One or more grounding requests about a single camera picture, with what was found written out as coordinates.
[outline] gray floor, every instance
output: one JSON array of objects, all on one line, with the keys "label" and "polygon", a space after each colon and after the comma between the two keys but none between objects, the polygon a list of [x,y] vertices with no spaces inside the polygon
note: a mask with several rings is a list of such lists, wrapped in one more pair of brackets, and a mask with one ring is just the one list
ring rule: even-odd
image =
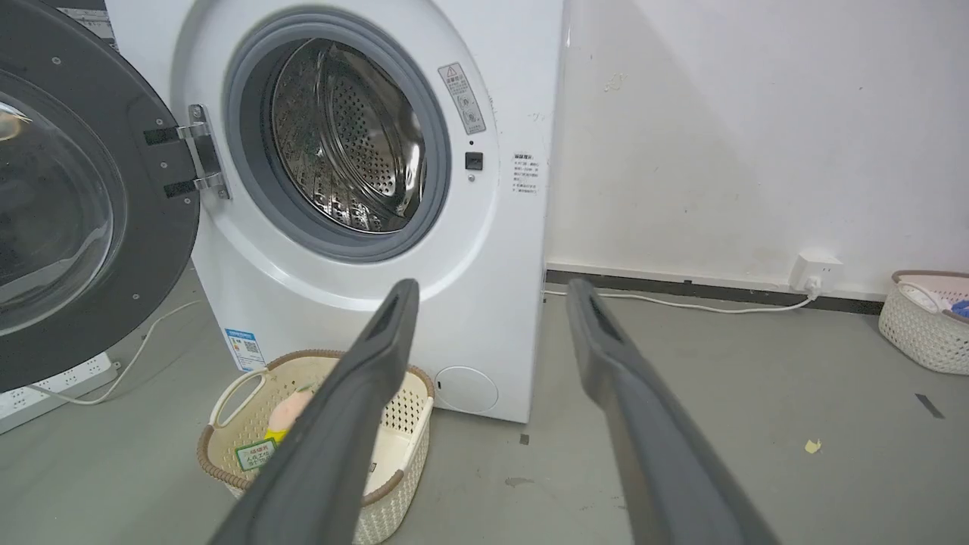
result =
[{"label": "gray floor", "polygon": [[[201,296],[187,275],[160,312]],[[610,306],[785,542],[969,541],[969,379],[912,364],[874,317]],[[112,357],[127,361],[142,334]],[[0,541],[210,536],[233,501],[202,474],[195,444],[235,368],[204,305],[160,325],[143,357],[114,401],[0,435]],[[821,451],[806,453],[808,439]],[[629,543],[626,515],[604,419],[578,385],[564,301],[549,296],[531,423],[436,411],[421,485],[391,542]]]}]

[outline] white wall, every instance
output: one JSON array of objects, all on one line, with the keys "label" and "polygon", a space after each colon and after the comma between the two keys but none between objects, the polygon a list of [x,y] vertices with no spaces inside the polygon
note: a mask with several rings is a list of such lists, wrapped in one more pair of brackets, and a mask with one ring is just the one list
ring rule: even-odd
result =
[{"label": "white wall", "polygon": [[575,0],[553,269],[786,290],[969,271],[969,2]]}]

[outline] instruction label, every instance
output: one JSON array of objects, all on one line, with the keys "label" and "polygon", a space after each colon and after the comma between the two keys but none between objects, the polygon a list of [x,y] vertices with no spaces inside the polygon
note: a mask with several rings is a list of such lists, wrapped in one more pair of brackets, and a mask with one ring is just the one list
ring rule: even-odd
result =
[{"label": "instruction label", "polygon": [[108,12],[104,10],[77,10],[74,8],[58,8],[59,12],[79,22],[84,28],[90,30],[95,36],[101,38],[108,45],[118,50],[117,43],[114,41],[114,29],[111,28],[111,21],[108,19]]},{"label": "instruction label", "polygon": [[226,330],[226,336],[229,337],[229,344],[235,353],[235,366],[239,370],[250,371],[266,366],[256,336],[239,330]]},{"label": "instruction label", "polygon": [[531,153],[516,153],[512,162],[515,172],[512,175],[512,191],[538,195],[539,161]]},{"label": "instruction label", "polygon": [[264,439],[235,449],[235,457],[239,460],[239,467],[243,471],[249,471],[266,465],[274,452],[276,452],[276,441]]},{"label": "instruction label", "polygon": [[461,116],[464,123],[464,132],[469,135],[482,133],[485,131],[485,120],[482,118],[482,110],[478,107],[478,100],[475,99],[475,92],[471,90],[471,83],[464,77],[460,63],[449,64],[437,69],[437,73],[444,80],[444,85],[448,87],[457,113]]}]

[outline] door glass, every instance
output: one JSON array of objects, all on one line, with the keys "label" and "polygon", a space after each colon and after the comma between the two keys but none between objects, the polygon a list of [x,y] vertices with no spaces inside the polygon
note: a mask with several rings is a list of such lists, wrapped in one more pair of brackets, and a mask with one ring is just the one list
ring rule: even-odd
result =
[{"label": "door glass", "polygon": [[108,257],[113,218],[90,158],[0,92],[0,335],[43,320],[88,286]]}]

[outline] white washing machine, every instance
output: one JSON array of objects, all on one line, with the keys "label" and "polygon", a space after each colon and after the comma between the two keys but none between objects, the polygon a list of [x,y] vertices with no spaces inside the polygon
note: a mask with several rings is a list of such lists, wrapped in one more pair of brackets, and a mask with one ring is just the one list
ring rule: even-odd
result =
[{"label": "white washing machine", "polygon": [[240,369],[347,348],[413,277],[439,405],[526,422],[563,1],[109,0],[131,65],[4,5],[3,389],[129,333],[191,251]]}]

